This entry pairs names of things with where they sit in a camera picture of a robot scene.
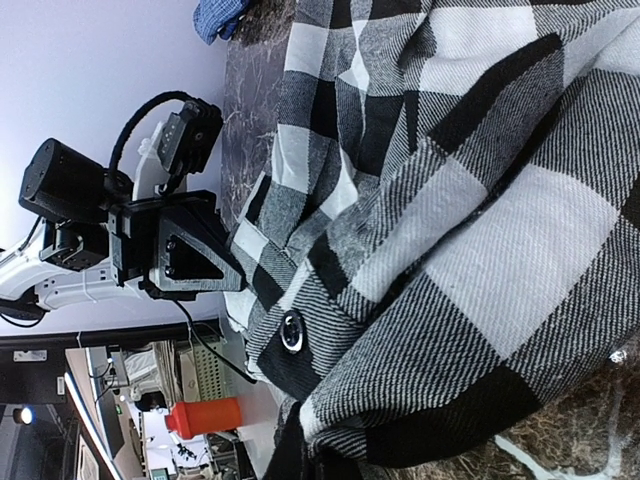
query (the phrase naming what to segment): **shirt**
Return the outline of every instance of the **shirt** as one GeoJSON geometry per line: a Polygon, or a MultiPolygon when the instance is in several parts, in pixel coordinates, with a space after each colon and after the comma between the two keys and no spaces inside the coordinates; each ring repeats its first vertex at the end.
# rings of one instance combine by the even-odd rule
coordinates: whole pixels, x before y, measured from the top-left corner
{"type": "Polygon", "coordinates": [[[269,478],[461,453],[638,330],[639,7],[299,0],[225,294],[269,478]]]}

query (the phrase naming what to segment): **marble countertop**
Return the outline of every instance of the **marble countertop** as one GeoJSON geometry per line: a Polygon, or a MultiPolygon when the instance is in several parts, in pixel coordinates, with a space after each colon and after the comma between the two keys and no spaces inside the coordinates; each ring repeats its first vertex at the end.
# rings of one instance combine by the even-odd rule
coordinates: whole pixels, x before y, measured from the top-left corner
{"type": "MultiPolygon", "coordinates": [[[[271,151],[294,0],[263,0],[229,44],[222,214],[231,227],[271,151]]],[[[584,384],[456,458],[371,478],[613,480],[640,478],[640,336],[584,384]]]]}

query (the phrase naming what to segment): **light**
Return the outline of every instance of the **light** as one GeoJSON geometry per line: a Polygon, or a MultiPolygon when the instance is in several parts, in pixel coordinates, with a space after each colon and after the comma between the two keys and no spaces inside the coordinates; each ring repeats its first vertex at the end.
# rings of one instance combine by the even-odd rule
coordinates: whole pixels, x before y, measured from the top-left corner
{"type": "Polygon", "coordinates": [[[71,377],[71,375],[69,375],[68,372],[64,374],[64,382],[67,385],[67,390],[71,395],[71,399],[73,400],[73,403],[75,403],[76,408],[80,413],[80,418],[82,418],[82,422],[84,423],[84,426],[87,428],[87,431],[89,432],[89,436],[91,437],[91,440],[93,440],[93,443],[98,449],[98,453],[100,453],[102,460],[107,465],[107,468],[111,473],[111,476],[114,478],[114,480],[123,480],[122,477],[120,476],[120,473],[116,469],[116,466],[113,464],[113,460],[109,458],[109,455],[107,455],[107,450],[104,448],[104,444],[102,443],[102,438],[100,438],[100,435],[98,435],[96,427],[93,425],[93,421],[91,420],[91,418],[89,417],[89,413],[87,412],[87,407],[85,406],[84,401],[82,400],[82,397],[80,397],[78,388],[76,387],[76,384],[73,381],[73,378],[71,377]]]}
{"type": "Polygon", "coordinates": [[[29,407],[16,408],[13,410],[13,421],[19,425],[31,425],[33,419],[33,410],[29,407]]]}

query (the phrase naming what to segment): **black button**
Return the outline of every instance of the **black button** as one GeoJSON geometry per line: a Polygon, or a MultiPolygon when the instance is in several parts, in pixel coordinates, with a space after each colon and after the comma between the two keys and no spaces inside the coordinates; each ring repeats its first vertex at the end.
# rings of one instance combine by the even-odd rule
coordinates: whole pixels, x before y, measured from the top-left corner
{"type": "Polygon", "coordinates": [[[280,338],[289,353],[296,354],[304,345],[304,320],[295,310],[290,310],[282,317],[280,338]]]}

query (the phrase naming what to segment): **blue cloth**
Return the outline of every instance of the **blue cloth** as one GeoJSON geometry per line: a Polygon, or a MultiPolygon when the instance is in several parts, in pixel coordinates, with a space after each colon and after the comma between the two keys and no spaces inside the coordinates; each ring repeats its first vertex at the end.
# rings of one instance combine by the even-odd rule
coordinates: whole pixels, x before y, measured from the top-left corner
{"type": "Polygon", "coordinates": [[[250,0],[201,0],[193,13],[193,24],[200,38],[211,45],[216,37],[229,40],[250,0]]]}

